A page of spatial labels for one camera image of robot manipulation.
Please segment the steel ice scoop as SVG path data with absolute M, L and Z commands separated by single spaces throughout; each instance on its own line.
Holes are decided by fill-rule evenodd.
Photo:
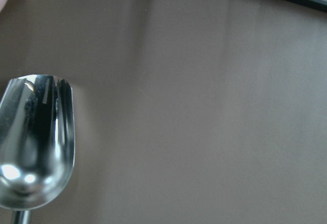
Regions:
M 75 163 L 73 91 L 63 78 L 11 79 L 1 100 L 1 207 L 12 223 L 53 201 Z

